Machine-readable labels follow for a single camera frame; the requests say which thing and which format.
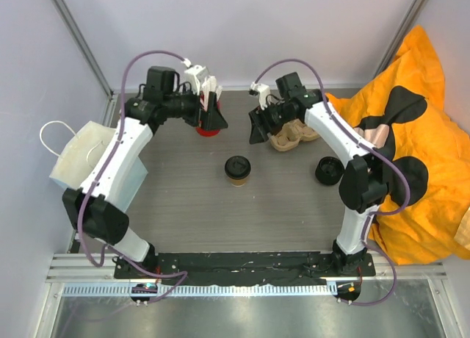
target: black lid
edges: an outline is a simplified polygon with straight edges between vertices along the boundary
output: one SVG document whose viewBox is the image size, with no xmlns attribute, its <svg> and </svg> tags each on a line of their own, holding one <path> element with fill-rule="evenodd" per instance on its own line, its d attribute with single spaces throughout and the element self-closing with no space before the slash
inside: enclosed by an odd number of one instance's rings
<svg viewBox="0 0 470 338">
<path fill-rule="evenodd" d="M 344 174 L 344 166 L 341 160 L 335 157 L 321 158 L 315 170 L 317 180 L 324 185 L 336 184 Z"/>
<path fill-rule="evenodd" d="M 233 156 L 225 162 L 225 173 L 230 179 L 241 180 L 250 175 L 251 164 L 242 156 Z"/>
</svg>

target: orange blanket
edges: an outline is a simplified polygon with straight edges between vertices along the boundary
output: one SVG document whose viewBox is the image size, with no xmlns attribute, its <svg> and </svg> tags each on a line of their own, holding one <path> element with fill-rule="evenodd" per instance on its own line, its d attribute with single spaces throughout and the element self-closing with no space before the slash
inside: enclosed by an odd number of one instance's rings
<svg viewBox="0 0 470 338">
<path fill-rule="evenodd" d="M 444 85 L 439 59 L 418 26 L 393 63 L 356 96 L 329 95 L 356 131 L 394 151 L 393 162 L 410 184 L 405 210 L 377 217 L 369 234 L 398 265 L 450 254 L 470 259 L 470 221 L 461 225 L 470 207 L 470 139 L 443 111 Z M 396 209 L 403 200 L 395 178 L 380 210 Z"/>
</svg>

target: gray wall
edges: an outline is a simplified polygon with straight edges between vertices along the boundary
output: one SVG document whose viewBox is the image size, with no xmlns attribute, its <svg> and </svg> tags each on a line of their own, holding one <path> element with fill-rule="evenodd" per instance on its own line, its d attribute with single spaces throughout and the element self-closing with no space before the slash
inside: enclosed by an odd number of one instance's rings
<svg viewBox="0 0 470 338">
<path fill-rule="evenodd" d="M 309 61 L 329 87 L 368 82 L 412 0 L 66 0 L 104 75 L 120 88 L 120 73 L 137 53 L 167 49 L 207 65 L 226 87 L 246 88 L 269 64 Z M 129 88 L 153 57 L 133 68 Z M 268 74 L 265 82 L 289 66 Z M 305 73 L 303 81 L 316 83 Z"/>
<path fill-rule="evenodd" d="M 52 254 L 71 238 L 39 129 L 99 121 L 106 98 L 50 0 L 0 4 L 0 326 L 20 338 L 36 324 Z M 51 126 L 44 138 L 61 151 L 71 134 Z"/>
<path fill-rule="evenodd" d="M 429 0 L 417 21 L 426 29 L 444 68 L 445 110 L 467 132 L 470 132 L 469 19 L 469 0 Z M 452 256 L 444 265 L 460 307 L 460 321 L 470 337 L 470 261 Z"/>
</svg>

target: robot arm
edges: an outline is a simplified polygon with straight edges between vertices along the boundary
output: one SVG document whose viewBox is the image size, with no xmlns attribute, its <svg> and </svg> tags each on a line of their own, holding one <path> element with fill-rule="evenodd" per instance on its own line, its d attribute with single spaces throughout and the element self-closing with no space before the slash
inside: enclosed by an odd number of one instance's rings
<svg viewBox="0 0 470 338">
<path fill-rule="evenodd" d="M 370 227 L 366 219 L 370 212 L 378 210 L 388 194 L 391 171 L 347 137 L 330 118 L 319 91 L 307 91 L 297 73 L 277 79 L 276 85 L 281 100 L 275 103 L 268 99 L 270 92 L 265 84 L 251 86 L 250 94 L 259 96 L 259 107 L 249 113 L 252 125 L 250 143 L 268 141 L 268 134 L 277 134 L 285 123 L 298 118 L 318 132 L 334 150 L 345 168 L 339 194 L 346 209 L 341 232 L 333 243 L 333 258 L 340 272 L 351 271 L 364 259 L 363 239 Z M 355 133 L 329 102 L 327 104 L 350 134 L 365 146 L 374 148 Z"/>
<path fill-rule="evenodd" d="M 126 102 L 126 118 L 121 140 L 118 141 L 119 134 L 116 132 L 98 164 L 82 182 L 81 187 L 78 190 L 67 189 L 62 197 L 72 227 L 77 230 L 78 213 L 84 195 L 90 190 L 96 174 L 103 167 L 113 146 L 119 142 L 120 147 L 91 194 L 84 214 L 83 229 L 90 237 L 112 245 L 150 271 L 156 267 L 155 248 L 132 231 L 125 210 L 118 209 L 115 205 L 118 204 L 118 196 L 123 189 L 124 181 L 141 150 L 168 118 L 183 118 L 189 125 L 199 126 L 206 131 L 228 127 L 217 108 L 221 89 L 217 83 L 214 85 L 215 78 L 205 76 L 207 74 L 207 69 L 199 65 L 188 68 L 184 77 L 192 89 L 181 93 L 174 90 L 175 82 L 179 86 L 179 75 L 175 70 L 151 67 L 148 70 L 142 98 L 131 98 Z M 209 87 L 211 89 L 206 88 L 207 82 L 212 83 Z M 203 99 L 200 97 L 199 89 L 205 93 Z"/>
</svg>

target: white handle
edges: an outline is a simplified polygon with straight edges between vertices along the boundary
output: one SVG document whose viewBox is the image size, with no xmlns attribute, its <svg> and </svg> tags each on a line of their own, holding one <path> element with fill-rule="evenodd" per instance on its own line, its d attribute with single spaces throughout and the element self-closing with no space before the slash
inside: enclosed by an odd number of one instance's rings
<svg viewBox="0 0 470 338">
<path fill-rule="evenodd" d="M 65 126 L 67 129 L 69 129 L 72 133 L 73 133 L 73 136 L 76 136 L 76 133 L 75 131 L 69 126 L 67 125 L 66 123 L 64 123 L 63 121 L 60 121 L 60 120 L 54 120 L 54 121 L 49 121 L 48 123 L 45 123 L 43 125 L 43 127 L 41 127 L 41 130 L 39 130 L 39 139 L 41 140 L 41 143 L 43 144 L 44 147 L 46 147 L 46 149 L 51 152 L 52 154 L 55 154 L 56 156 L 60 157 L 60 154 L 58 154 L 57 152 L 54 152 L 52 151 L 52 149 L 49 148 L 48 145 L 46 145 L 46 143 L 44 143 L 44 140 L 43 140 L 43 131 L 44 131 L 44 128 L 47 126 L 47 125 L 51 125 L 52 123 L 61 123 L 63 126 Z"/>
</svg>

